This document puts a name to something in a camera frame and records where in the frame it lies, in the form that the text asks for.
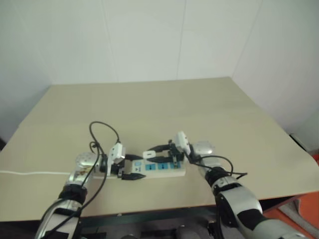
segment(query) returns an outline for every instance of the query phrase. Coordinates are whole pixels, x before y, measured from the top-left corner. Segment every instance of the black cable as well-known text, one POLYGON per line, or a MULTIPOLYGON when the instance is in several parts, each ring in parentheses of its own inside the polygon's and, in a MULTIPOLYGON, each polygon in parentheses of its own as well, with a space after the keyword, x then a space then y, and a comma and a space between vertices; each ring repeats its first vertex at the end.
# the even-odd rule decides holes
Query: black cable
POLYGON ((200 161, 200 160, 202 160, 202 159, 204 159, 204 158, 221 158, 221 159, 226 160, 226 161, 229 163, 230 167, 231 167, 231 169, 230 169, 230 176, 233 174, 234 166, 233 166, 233 163, 232 163, 228 158, 223 157, 223 156, 219 156, 219 155, 207 155, 207 156, 201 157, 198 161, 200 161))
POLYGON ((96 146, 96 144, 95 144, 94 141, 91 141, 91 142, 89 143, 89 147, 90 147, 91 152, 92 152, 92 153, 95 153, 94 150, 93 150, 93 148, 96 148, 97 146, 96 146))
POLYGON ((99 148, 99 147, 97 147, 97 148, 96 148, 96 150, 97 150, 97 157, 96 157, 96 160, 95 160, 95 162, 94 162, 94 164, 93 164, 92 168, 90 169, 90 171, 89 171, 89 172, 88 172, 88 174, 86 175, 86 177, 85 177, 84 181, 82 182, 81 187, 83 187, 83 185, 85 184, 86 180, 88 179, 88 177, 90 176, 90 174, 92 173, 92 171, 93 171, 93 170, 95 170, 95 165, 96 165, 96 164, 97 164, 97 162, 99 161, 99 157, 100 157, 100 148, 99 148))
POLYGON ((92 196, 92 198, 90 198, 90 200, 86 204, 84 204, 82 208, 79 208, 77 211, 75 211, 70 216, 68 216, 65 220, 63 220, 61 223, 59 223, 57 226, 55 226, 53 229, 51 229, 50 232, 48 234, 46 234, 45 236, 43 236, 41 239, 49 238, 51 235, 53 235, 56 232, 56 230, 58 230, 61 226, 63 226, 65 223, 67 223, 75 215, 77 215, 78 213, 83 211, 83 209, 85 209, 96 198, 96 196, 99 194, 99 192, 101 191, 102 187, 104 186, 104 183, 106 181, 107 171, 108 171, 107 170, 107 158, 106 158, 106 156, 103 156, 103 157, 105 159, 106 171, 105 171, 104 178, 103 178, 103 181, 102 181, 100 187, 95 192, 95 194, 92 196))
MULTIPOLYGON (((209 166, 206 166, 206 165, 203 165, 203 164, 199 164, 199 163, 191 163, 191 164, 194 164, 196 166, 199 166, 199 167, 203 167, 203 168, 208 168, 208 169, 213 169, 212 167, 209 167, 209 166)), ((228 171, 223 171, 225 173, 229 173, 229 174, 237 174, 237 175, 241 175, 241 177, 247 175, 248 173, 239 173, 239 172, 228 172, 228 171)))
POLYGON ((105 181, 106 181, 106 177, 107 177, 107 172, 108 172, 108 165, 107 165, 107 156, 106 154, 104 153, 104 150, 103 148, 101 147, 100 143, 98 142, 98 140, 96 139, 93 131, 92 131, 92 125, 95 124, 95 123, 99 123, 99 124, 103 124, 107 127, 109 127, 115 134, 116 134, 116 137, 117 137, 117 141, 116 143, 120 142, 120 137, 119 137, 119 134, 116 132, 116 130, 110 126, 109 124, 107 123, 104 123, 104 122, 101 122, 101 121, 93 121, 90 123, 89 125, 89 131, 90 131, 90 135, 91 137, 93 138, 93 142, 90 142, 89 143, 89 147, 90 147, 90 150, 92 152, 93 151, 93 147, 96 147, 97 150, 98 150, 98 153, 97 153, 97 159, 94 163, 94 166, 90 169, 90 172, 88 173, 88 175, 86 176, 84 182, 87 180, 87 177, 91 174, 91 172, 93 171, 93 169, 95 168, 95 165, 99 159, 99 156, 100 156, 100 151, 102 153, 102 159, 105 160, 105 165, 106 165, 106 171, 105 171, 105 174, 104 174, 104 178, 103 178, 103 181, 100 185, 100 187, 98 188, 98 190, 96 191, 96 193, 92 196, 92 198, 90 198, 90 200, 84 204, 81 208, 79 208, 77 211, 75 211, 74 213, 72 213, 70 216, 68 216, 65 220, 63 220, 60 224, 58 224, 57 226, 55 226, 53 229, 50 230, 50 232, 48 234, 46 234, 45 236, 43 236, 41 239, 47 239, 49 238, 49 236, 53 235, 54 232, 56 232, 56 230, 58 230, 61 226, 63 226, 65 223, 67 223, 71 218, 73 218, 74 216, 76 216, 77 214, 79 214, 83 209, 85 209, 94 199, 95 197, 99 194, 99 192, 101 191, 102 187, 104 186, 105 184, 105 181))
MULTIPOLYGON (((190 158, 190 156, 186 153, 186 151, 184 151, 184 154, 186 155, 188 161, 189 161, 191 164, 194 164, 194 165, 196 165, 196 166, 203 167, 203 168, 208 168, 208 169, 210 169, 210 170, 213 169, 212 167, 209 167, 209 166, 206 166, 206 165, 203 165, 203 164, 200 164, 200 163, 194 163, 193 160, 190 158)), ((209 158, 209 157, 211 157, 211 156, 212 156, 212 155, 203 156, 202 158, 204 158, 204 157, 209 158)), ((233 170, 233 164, 232 164, 232 162, 231 162, 229 159, 227 159, 227 161, 229 161, 229 163, 230 163, 230 165, 231 165, 231 169, 233 170)), ((240 175, 240 177, 238 177, 238 178, 241 178, 241 177, 243 177, 243 176, 245 176, 245 175, 248 174, 248 173, 238 173, 238 172, 228 172, 228 171, 224 171, 224 172, 225 172, 225 173, 229 173, 229 174, 237 174, 237 175, 240 175)))
POLYGON ((95 142, 96 146, 100 148, 101 153, 102 153, 102 154, 105 154, 104 151, 103 151, 103 149, 102 149, 102 147, 100 146, 98 140, 96 139, 96 137, 95 137, 93 131, 92 131, 92 125, 95 124, 95 123, 103 124, 103 125, 109 127, 111 130, 113 130, 113 132, 116 134, 116 137, 117 137, 116 143, 121 142, 121 141, 120 141, 120 137, 119 137, 119 134, 116 132, 116 130, 115 130, 112 126, 110 126, 109 124, 107 124, 107 123, 104 123, 104 122, 101 122, 101 121, 93 121, 93 122, 90 123, 90 125, 89 125, 90 135, 91 135, 91 137, 93 138, 93 141, 95 142))

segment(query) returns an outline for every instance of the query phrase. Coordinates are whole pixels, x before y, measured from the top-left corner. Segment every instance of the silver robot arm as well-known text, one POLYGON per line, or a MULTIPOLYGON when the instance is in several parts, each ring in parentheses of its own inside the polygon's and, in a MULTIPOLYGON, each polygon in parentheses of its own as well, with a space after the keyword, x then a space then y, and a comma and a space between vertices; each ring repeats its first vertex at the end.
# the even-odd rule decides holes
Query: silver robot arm
MULTIPOLYGON (((191 145, 183 132, 178 134, 177 148, 185 153, 190 163, 194 162, 194 159, 214 155, 214 148, 209 142, 203 141, 191 145)), ((264 217, 262 207, 255 195, 236 178, 229 176, 218 158, 204 158, 199 163, 208 166, 201 168, 202 175, 211 186, 215 196, 217 216, 221 218, 224 225, 237 228, 247 239, 306 238, 284 222, 264 217)))
MULTIPOLYGON (((89 174, 97 160, 97 155, 91 152, 81 153, 76 157, 75 170, 67 179, 58 199, 44 213, 35 239, 40 239, 49 233, 70 215, 78 211, 85 201, 89 183, 93 178, 95 169, 89 174)), ((95 164, 96 170, 100 166, 100 160, 95 164)), ((78 223, 81 212, 72 217, 65 225, 57 229, 52 238, 74 239, 78 238, 78 223)))

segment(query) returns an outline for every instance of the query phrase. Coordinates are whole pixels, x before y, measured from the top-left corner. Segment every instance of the beige tabletop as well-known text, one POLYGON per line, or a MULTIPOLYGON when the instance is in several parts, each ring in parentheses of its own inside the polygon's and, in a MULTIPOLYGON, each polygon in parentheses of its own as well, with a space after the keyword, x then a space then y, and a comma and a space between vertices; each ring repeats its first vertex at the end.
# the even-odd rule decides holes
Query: beige tabletop
MULTIPOLYGON (((169 82, 52 86, 0 153, 0 170, 65 172, 88 151, 88 125, 100 120, 119 133, 127 153, 141 155, 183 130, 192 142, 209 140, 230 158, 257 198, 319 190, 319 168, 230 78, 169 82)), ((115 135, 94 132, 108 152, 115 135)), ((37 220, 57 198, 66 175, 0 173, 0 221, 37 220)), ((95 179, 88 198, 101 180, 95 179)), ((214 205, 198 168, 184 177, 107 180, 84 216, 214 205)))

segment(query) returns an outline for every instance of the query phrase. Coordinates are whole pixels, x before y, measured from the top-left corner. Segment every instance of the black joint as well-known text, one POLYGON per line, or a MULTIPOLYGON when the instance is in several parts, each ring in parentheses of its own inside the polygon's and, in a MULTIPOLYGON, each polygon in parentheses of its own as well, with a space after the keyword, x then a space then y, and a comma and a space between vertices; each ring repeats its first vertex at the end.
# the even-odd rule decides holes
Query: black joint
POLYGON ((218 179, 229 176, 228 173, 221 167, 214 167, 205 175, 205 179, 212 186, 218 179))
POLYGON ((102 172, 102 173, 106 172, 106 163, 107 163, 107 155, 106 154, 102 154, 100 172, 102 172))
POLYGON ((88 191, 86 190, 86 188, 81 187, 81 185, 69 184, 63 187, 63 190, 60 193, 59 198, 74 200, 80 204, 83 204, 85 201, 87 192, 88 191))
POLYGON ((223 224, 230 228, 237 228, 238 224, 235 215, 227 199, 222 194, 218 194, 215 197, 215 201, 223 224))
MULTIPOLYGON (((74 214, 74 210, 71 209, 65 209, 65 208, 58 208, 54 211, 54 213, 56 214, 60 214, 60 215, 65 215, 65 216, 70 216, 74 214)), ((74 217, 79 218, 81 216, 81 212, 77 212, 74 217)))
POLYGON ((268 218, 265 218, 257 209, 242 211, 237 214, 237 217, 245 227, 249 228, 252 231, 259 223, 268 220, 268 218))
POLYGON ((238 188, 238 187, 241 187, 241 185, 239 183, 231 183, 231 184, 227 184, 223 187, 219 187, 218 185, 215 185, 213 188, 213 194, 216 196, 220 192, 227 191, 227 190, 230 190, 233 188, 238 188))

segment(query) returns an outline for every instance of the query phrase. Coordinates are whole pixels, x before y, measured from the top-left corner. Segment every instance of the white wall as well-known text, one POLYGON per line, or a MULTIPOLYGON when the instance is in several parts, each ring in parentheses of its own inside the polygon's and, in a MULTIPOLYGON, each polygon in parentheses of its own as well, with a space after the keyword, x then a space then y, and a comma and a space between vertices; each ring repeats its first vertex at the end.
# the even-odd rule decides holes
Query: white wall
POLYGON ((288 132, 319 104, 317 0, 2 0, 0 136, 50 84, 232 76, 288 132))

